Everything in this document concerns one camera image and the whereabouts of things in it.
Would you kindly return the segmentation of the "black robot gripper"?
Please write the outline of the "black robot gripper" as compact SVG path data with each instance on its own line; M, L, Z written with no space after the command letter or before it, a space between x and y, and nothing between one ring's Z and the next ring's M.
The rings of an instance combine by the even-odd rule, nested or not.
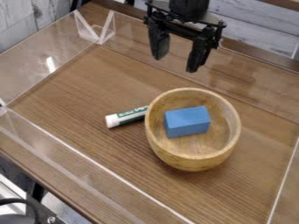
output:
M195 73L207 61L211 48L221 45L226 22L209 13L210 0L149 0L146 5L145 22L149 23L151 52L157 60L170 52L169 31L187 39L201 36L193 41L186 68L189 73Z

